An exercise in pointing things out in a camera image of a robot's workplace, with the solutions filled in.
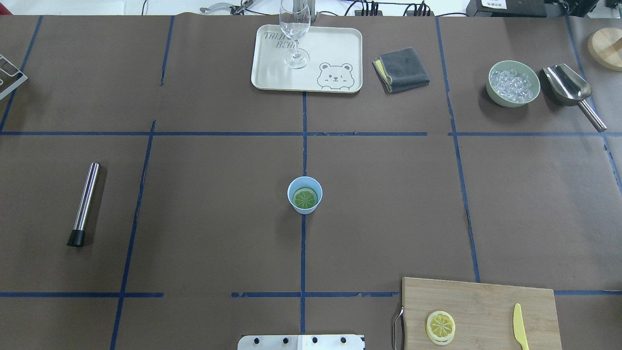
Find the steel muddler black tip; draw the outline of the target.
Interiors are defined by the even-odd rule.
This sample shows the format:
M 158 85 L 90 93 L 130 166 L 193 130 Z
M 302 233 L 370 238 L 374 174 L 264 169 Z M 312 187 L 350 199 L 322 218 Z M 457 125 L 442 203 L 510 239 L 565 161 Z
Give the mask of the steel muddler black tip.
M 92 197 L 95 192 L 96 180 L 99 174 L 100 164 L 92 162 L 87 171 L 84 188 L 80 197 L 78 212 L 76 213 L 75 223 L 69 235 L 67 246 L 82 247 L 84 246 L 86 235 L 87 216 L 90 210 Z

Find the lemon slice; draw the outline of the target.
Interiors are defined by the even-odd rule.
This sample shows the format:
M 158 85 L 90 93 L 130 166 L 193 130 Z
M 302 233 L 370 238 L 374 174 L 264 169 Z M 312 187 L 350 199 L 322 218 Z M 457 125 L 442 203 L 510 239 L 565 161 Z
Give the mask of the lemon slice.
M 299 188 L 293 193 L 293 204 L 299 209 L 311 209 L 318 203 L 318 195 L 313 188 Z
M 453 341 L 456 324 L 453 317 L 442 310 L 432 312 L 426 319 L 426 334 L 437 345 L 447 345 Z

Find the light blue paper cup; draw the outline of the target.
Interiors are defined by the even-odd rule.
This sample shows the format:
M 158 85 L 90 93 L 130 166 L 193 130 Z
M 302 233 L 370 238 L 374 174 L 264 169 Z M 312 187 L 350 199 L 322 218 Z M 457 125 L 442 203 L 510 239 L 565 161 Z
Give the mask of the light blue paper cup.
M 309 176 L 295 178 L 287 188 L 287 199 L 294 210 L 302 215 L 313 213 L 322 201 L 323 195 L 320 183 Z

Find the cream bear serving tray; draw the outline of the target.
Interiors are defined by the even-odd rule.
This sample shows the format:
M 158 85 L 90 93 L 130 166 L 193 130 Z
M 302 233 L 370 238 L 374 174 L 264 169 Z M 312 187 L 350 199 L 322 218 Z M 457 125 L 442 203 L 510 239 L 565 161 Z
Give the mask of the cream bear serving tray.
M 286 64 L 293 43 L 276 24 L 256 33 L 251 83 L 258 89 L 356 93 L 363 85 L 363 38 L 351 27 L 312 26 L 301 40 L 310 55 L 302 69 Z

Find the folded grey yellow cloth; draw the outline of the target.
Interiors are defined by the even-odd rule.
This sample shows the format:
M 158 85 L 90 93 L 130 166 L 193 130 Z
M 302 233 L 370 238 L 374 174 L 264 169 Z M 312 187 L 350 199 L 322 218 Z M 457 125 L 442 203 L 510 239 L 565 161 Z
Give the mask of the folded grey yellow cloth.
M 373 67 L 390 94 L 427 86 L 431 81 L 413 47 L 383 53 L 373 60 Z

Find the clear wine glass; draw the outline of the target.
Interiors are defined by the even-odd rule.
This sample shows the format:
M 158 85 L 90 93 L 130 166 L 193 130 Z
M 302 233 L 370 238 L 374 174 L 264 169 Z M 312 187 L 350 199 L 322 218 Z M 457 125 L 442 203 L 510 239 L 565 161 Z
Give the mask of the clear wine glass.
M 311 27 L 311 10 L 308 0 L 282 0 L 279 9 L 279 24 L 292 46 L 286 53 L 285 62 L 292 69 L 307 66 L 310 56 L 299 47 L 299 41 Z

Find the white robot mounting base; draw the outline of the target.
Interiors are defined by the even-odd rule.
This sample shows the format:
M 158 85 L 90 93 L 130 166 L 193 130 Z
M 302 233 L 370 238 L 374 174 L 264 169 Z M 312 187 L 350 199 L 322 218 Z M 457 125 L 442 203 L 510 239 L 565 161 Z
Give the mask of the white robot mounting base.
M 243 336 L 238 350 L 364 350 L 364 336 L 357 334 L 280 334 Z

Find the black power strip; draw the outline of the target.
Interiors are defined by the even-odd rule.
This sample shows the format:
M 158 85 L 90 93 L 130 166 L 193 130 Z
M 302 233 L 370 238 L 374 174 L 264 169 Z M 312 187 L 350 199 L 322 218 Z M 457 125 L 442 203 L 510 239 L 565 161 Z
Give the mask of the black power strip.
M 359 1 L 361 3 L 362 8 L 358 10 L 354 10 L 353 13 L 355 16 L 361 17 L 378 17 L 383 16 L 382 11 L 380 10 L 380 3 L 374 0 L 372 1 Z

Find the bamboo cutting board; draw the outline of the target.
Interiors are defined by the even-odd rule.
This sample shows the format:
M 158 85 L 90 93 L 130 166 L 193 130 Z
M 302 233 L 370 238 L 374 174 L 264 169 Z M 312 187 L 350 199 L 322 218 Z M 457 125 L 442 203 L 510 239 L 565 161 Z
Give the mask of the bamboo cutting board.
M 562 348 L 551 289 L 403 277 L 403 348 L 439 350 L 426 334 L 432 312 L 449 313 L 457 324 L 446 350 L 519 350 L 513 314 L 520 304 L 531 350 Z

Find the green bowl of ice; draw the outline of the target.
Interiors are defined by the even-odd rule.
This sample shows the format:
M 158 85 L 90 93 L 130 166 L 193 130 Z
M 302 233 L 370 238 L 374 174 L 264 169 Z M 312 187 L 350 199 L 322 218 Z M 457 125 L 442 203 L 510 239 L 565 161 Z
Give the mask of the green bowl of ice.
M 489 69 L 486 91 L 496 104 L 517 108 L 533 102 L 540 94 L 541 86 L 530 67 L 518 61 L 504 60 Z

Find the black device box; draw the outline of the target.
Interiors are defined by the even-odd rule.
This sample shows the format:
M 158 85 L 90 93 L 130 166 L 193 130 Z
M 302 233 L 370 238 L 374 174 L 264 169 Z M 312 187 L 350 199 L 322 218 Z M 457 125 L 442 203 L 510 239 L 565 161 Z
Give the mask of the black device box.
M 547 17 L 544 0 L 470 0 L 465 11 L 469 17 Z

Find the yellow plastic knife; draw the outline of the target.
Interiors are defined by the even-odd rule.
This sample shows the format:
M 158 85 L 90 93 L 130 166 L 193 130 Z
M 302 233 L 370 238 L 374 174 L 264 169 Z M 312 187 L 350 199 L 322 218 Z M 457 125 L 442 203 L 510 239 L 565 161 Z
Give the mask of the yellow plastic knife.
M 522 307 L 519 303 L 515 304 L 513 310 L 513 333 L 515 340 L 520 344 L 522 350 L 529 350 L 529 344 L 526 336 L 526 328 L 524 326 Z

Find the steel ice scoop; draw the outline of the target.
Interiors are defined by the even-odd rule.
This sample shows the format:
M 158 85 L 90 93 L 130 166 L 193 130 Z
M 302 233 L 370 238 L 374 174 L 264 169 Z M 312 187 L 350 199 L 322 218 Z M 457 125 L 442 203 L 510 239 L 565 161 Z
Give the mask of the steel ice scoop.
M 608 129 L 595 109 L 588 103 L 591 97 L 591 85 L 567 64 L 558 64 L 542 68 L 553 95 L 557 101 L 566 106 L 577 106 L 598 133 Z

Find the round wooden stand base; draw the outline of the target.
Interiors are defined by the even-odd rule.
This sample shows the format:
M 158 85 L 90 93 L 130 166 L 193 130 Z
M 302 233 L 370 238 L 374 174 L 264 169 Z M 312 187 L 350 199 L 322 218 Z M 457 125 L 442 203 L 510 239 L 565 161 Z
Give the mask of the round wooden stand base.
M 591 34 L 588 51 L 594 60 L 613 71 L 622 71 L 622 30 L 605 27 Z

